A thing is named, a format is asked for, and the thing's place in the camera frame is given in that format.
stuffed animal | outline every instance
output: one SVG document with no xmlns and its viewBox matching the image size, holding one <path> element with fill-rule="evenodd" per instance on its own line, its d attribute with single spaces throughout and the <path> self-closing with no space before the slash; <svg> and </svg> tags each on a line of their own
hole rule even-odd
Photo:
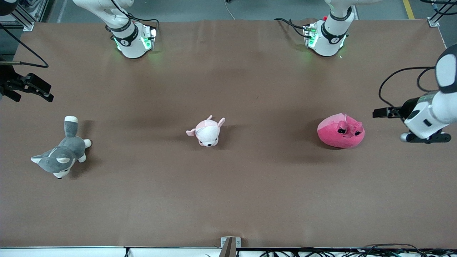
<svg viewBox="0 0 457 257">
<path fill-rule="evenodd" d="M 347 114 L 338 113 L 323 120 L 317 127 L 317 134 L 328 145 L 350 148 L 362 142 L 365 130 L 361 122 Z"/>
<path fill-rule="evenodd" d="M 74 116 L 66 116 L 64 120 L 65 138 L 60 144 L 51 150 L 31 158 L 45 171 L 54 174 L 58 179 L 63 178 L 69 172 L 73 164 L 78 160 L 86 160 L 85 149 L 92 145 L 89 139 L 76 136 L 78 131 L 78 119 Z"/>
<path fill-rule="evenodd" d="M 196 136 L 198 143 L 201 146 L 216 146 L 219 142 L 219 132 L 221 131 L 221 126 L 225 122 L 225 118 L 222 118 L 218 123 L 211 120 L 213 118 L 210 115 L 206 120 L 200 122 L 194 129 L 187 130 L 186 133 L 188 136 Z"/>
</svg>

table surface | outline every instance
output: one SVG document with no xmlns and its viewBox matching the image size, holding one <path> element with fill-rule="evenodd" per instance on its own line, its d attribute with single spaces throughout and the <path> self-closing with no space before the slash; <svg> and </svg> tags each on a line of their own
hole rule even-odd
<svg viewBox="0 0 457 257">
<path fill-rule="evenodd" d="M 399 120 L 373 119 L 393 71 L 434 65 L 444 46 L 426 20 L 356 21 L 333 57 L 276 21 L 161 23 L 156 48 L 124 58 L 104 24 L 37 24 L 22 40 L 49 69 L 54 102 L 1 101 L 0 246 L 457 247 L 454 139 L 406 144 Z M 34 61 L 24 48 L 15 60 Z M 401 105 L 418 71 L 385 86 Z M 422 85 L 436 88 L 433 73 Z M 364 123 L 350 150 L 323 145 L 318 123 Z M 187 129 L 227 119 L 220 143 Z M 58 180 L 30 161 L 58 144 L 67 115 L 93 145 Z M 457 135 L 456 126 L 446 132 Z"/>
</svg>

gray floor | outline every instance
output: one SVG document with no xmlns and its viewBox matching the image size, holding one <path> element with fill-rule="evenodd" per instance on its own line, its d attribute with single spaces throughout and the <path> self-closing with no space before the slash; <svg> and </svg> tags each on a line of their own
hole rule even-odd
<svg viewBox="0 0 457 257">
<path fill-rule="evenodd" d="M 433 13 L 430 5 L 410 0 L 416 18 L 426 18 Z M 272 20 L 277 17 L 302 20 L 321 18 L 329 8 L 323 0 L 233 0 L 227 4 L 236 19 Z M 160 21 L 198 21 L 231 19 L 224 0 L 137 0 L 127 9 L 139 18 L 156 18 Z M 360 19 L 407 19 L 402 0 L 384 0 L 374 5 L 357 7 Z M 47 22 L 102 22 L 92 13 L 74 4 L 72 0 L 50 0 Z M 447 45 L 457 42 L 457 16 L 444 17 L 441 21 Z M 17 43 L 0 31 L 0 54 L 14 53 Z"/>
</svg>

yellow floor tape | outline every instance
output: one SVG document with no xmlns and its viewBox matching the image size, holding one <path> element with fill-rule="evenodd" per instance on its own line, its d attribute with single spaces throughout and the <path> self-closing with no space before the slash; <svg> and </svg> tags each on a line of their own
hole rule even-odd
<svg viewBox="0 0 457 257">
<path fill-rule="evenodd" d="M 406 14 L 408 14 L 408 19 L 414 19 L 413 9 L 409 4 L 409 0 L 403 0 L 404 8 L 406 9 Z"/>
</svg>

white and pink plush toy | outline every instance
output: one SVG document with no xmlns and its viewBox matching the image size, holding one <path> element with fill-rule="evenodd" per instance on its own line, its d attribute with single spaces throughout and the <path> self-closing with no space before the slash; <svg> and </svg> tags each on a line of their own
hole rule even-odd
<svg viewBox="0 0 457 257">
<path fill-rule="evenodd" d="M 196 136 L 198 143 L 201 146 L 215 146 L 219 142 L 219 132 L 221 131 L 221 126 L 225 122 L 225 118 L 222 118 L 219 123 L 211 120 L 212 115 L 210 115 L 206 120 L 200 122 L 194 129 L 187 130 L 186 133 L 188 136 Z"/>
</svg>

